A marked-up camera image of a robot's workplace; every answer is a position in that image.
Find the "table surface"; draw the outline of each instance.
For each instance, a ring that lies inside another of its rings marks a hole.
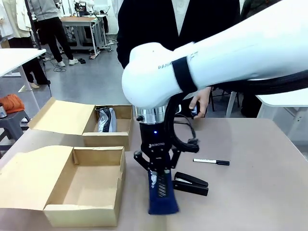
[[[93,17],[63,17],[62,22],[94,22],[96,18]]]
[[[267,119],[209,118],[193,121],[200,152],[183,153],[177,168],[209,183],[208,196],[175,191],[180,212],[150,216],[146,171],[126,152],[127,170],[117,228],[55,229],[41,211],[0,209],[6,231],[306,231],[308,163],[279,128]],[[176,125],[179,137],[189,128]],[[0,160],[46,145],[76,145],[66,135],[28,130]],[[131,149],[140,148],[137,123]],[[230,166],[195,163],[193,158],[230,160]]]
[[[270,107],[308,107],[308,88],[273,95],[257,95]]]
[[[32,48],[0,49],[0,77],[45,52],[45,49]]]

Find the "white sneaker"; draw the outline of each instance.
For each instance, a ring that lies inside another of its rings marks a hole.
[[[59,66],[59,67],[65,67],[65,63],[64,63],[63,61],[61,61],[61,62],[59,62],[59,63],[57,64],[57,66]]]
[[[79,61],[78,61],[78,59],[73,59],[73,60],[68,60],[68,64],[69,65],[75,65],[75,64],[77,64]]]

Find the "gray hoodie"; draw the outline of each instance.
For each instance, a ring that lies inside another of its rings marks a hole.
[[[39,21],[59,16],[60,10],[56,3],[60,0],[28,0],[30,11],[35,14]]]

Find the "person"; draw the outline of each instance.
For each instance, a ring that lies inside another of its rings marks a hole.
[[[118,13],[118,60],[123,68],[130,51],[141,44],[158,42],[173,51],[190,42],[199,42],[240,21],[239,0],[124,0]],[[196,116],[204,117],[211,88],[200,90],[183,108],[200,103]]]
[[[31,40],[31,23],[27,15],[26,4],[23,0],[3,0],[3,7],[6,11],[7,21],[3,18],[2,24],[8,23],[13,29],[13,34],[7,36],[11,48],[33,48]],[[32,88],[39,88],[38,85],[48,85],[41,65],[37,58],[22,65],[27,80]]]
[[[57,65],[64,67],[65,63],[58,49],[56,38],[68,58],[68,64],[77,64],[78,60],[73,57],[62,22],[59,18],[60,10],[57,8],[56,4],[61,3],[61,0],[28,0],[28,2],[31,12],[35,14],[40,23],[42,32],[46,35],[50,50],[58,62]]]

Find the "black jacket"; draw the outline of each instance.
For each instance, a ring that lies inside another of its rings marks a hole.
[[[124,0],[118,14],[118,59],[125,68],[136,46],[159,42],[173,51],[228,29],[239,20],[239,0],[190,0],[178,36],[171,0]]]

